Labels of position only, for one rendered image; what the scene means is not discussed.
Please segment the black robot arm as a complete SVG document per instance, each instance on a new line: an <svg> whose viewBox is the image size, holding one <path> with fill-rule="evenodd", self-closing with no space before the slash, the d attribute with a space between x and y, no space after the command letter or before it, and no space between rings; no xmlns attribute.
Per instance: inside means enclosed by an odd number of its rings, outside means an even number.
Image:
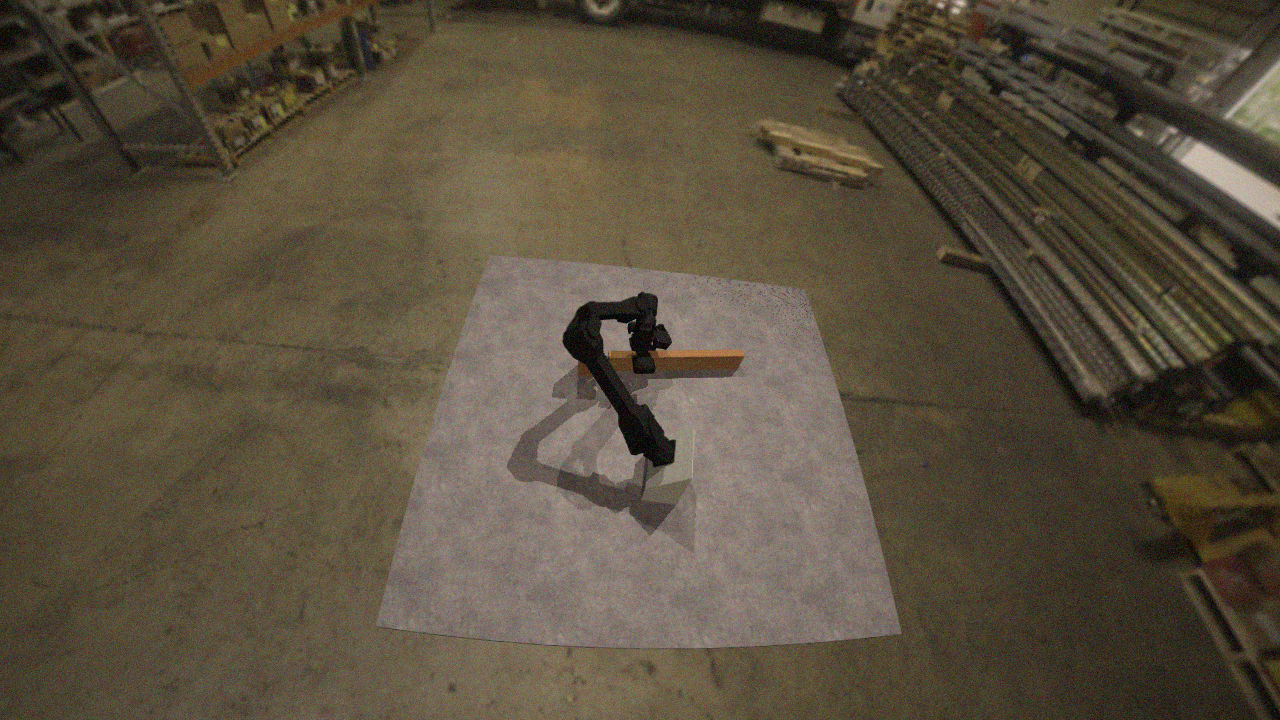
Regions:
<svg viewBox="0 0 1280 720"><path fill-rule="evenodd" d="M605 357L600 334L602 320L628 323L636 319L635 333L641 338L654 334L652 351L672 345L664 324L657 325L658 299L644 291L620 302L589 301L579 307L563 334L570 355L585 364L618 414L618 427L631 455L643 456L660 466L675 462L676 439L664 436L646 404L635 404L620 375ZM655 327L657 325L657 327Z"/></svg>

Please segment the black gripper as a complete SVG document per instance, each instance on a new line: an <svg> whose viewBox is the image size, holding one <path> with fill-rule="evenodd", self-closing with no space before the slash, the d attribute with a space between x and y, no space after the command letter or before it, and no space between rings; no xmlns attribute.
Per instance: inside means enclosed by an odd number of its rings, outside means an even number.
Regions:
<svg viewBox="0 0 1280 720"><path fill-rule="evenodd" d="M654 342L654 334L652 334L652 337L649 338L639 337L635 333L635 324L636 322L628 323L628 334L634 332L634 334L631 334L632 337L628 338L630 347L632 348L632 351L636 351L637 354L632 356L634 373L653 374L655 372L655 363L654 359L652 357L652 354L649 354L648 351L652 351L652 342Z"/></svg>

